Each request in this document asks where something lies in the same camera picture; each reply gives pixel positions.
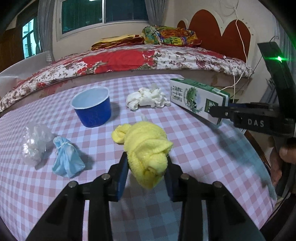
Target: white box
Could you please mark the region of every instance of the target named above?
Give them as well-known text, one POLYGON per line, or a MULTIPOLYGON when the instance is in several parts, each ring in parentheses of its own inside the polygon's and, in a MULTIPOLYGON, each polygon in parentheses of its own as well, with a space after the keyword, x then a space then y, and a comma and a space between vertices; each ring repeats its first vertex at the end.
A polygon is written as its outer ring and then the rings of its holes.
POLYGON ((170 80, 171 102, 190 110, 206 120, 219 124, 221 118, 209 114, 211 106, 227 106, 229 93, 189 79, 170 80))

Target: clear plastic bag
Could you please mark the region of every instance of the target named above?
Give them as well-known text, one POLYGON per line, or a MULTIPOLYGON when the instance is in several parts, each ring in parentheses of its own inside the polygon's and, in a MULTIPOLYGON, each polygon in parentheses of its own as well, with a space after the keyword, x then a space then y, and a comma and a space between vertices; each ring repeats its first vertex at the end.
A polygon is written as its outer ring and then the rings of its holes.
POLYGON ((54 135, 46 125, 28 123, 22 140, 22 160, 30 166, 41 162, 43 153, 53 145, 54 135))

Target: finger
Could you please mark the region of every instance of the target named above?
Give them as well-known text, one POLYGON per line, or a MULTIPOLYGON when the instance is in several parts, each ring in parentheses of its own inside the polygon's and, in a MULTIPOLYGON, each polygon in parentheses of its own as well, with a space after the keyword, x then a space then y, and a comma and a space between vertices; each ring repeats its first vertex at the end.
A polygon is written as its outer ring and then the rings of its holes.
POLYGON ((276 152, 276 149, 273 148, 270 154, 270 162, 271 162, 271 181, 272 185, 278 184, 279 180, 281 179, 282 172, 281 166, 283 160, 280 158, 279 154, 276 152))
POLYGON ((282 172, 281 170, 271 170, 271 182, 272 185, 275 186, 278 184, 279 180, 281 179, 282 172))
POLYGON ((273 169, 274 171, 281 170, 283 160, 281 159, 279 154, 276 152, 275 147, 272 149, 272 151, 270 153, 269 160, 271 162, 271 169, 273 169))
POLYGON ((283 146, 279 151, 280 157, 288 163, 296 163, 296 147, 283 146))

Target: floral bedspread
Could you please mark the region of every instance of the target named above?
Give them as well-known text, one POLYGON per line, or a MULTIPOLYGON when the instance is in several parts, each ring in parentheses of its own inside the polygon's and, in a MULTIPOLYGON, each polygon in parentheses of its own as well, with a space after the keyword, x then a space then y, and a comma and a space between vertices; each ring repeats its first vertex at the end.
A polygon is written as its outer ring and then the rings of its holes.
MULTIPOLYGON (((203 48, 165 45, 135 45, 72 54, 21 81, 0 100, 0 112, 35 91, 67 79, 136 69, 212 70, 240 76, 245 62, 203 48)), ((243 77, 249 77, 251 72, 247 66, 243 77)))

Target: white curtain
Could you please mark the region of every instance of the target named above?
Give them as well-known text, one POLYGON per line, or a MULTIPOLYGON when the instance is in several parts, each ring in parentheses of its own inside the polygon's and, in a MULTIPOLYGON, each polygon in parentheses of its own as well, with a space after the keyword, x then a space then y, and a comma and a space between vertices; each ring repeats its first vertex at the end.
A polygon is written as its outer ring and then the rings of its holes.
POLYGON ((161 25, 164 17, 166 0, 145 0, 150 25, 161 25))
POLYGON ((52 22, 54 17, 55 0, 39 0, 38 6, 38 33, 43 52, 48 51, 48 62, 54 61, 52 52, 52 22))
MULTIPOLYGON (((276 29, 275 29, 275 36, 279 40, 279 47, 284 55, 285 58, 287 58, 287 64, 291 71, 292 78, 294 82, 296 83, 296 61, 294 61, 294 58, 296 57, 296 50, 294 46, 292 45, 292 42, 289 38, 289 36, 286 34, 283 27, 280 25, 280 23, 276 20, 276 29)), ((275 86, 273 84, 272 80, 268 81, 268 87, 263 95, 261 102, 263 103, 269 103, 269 104, 278 104, 278 98, 275 90, 275 86)))

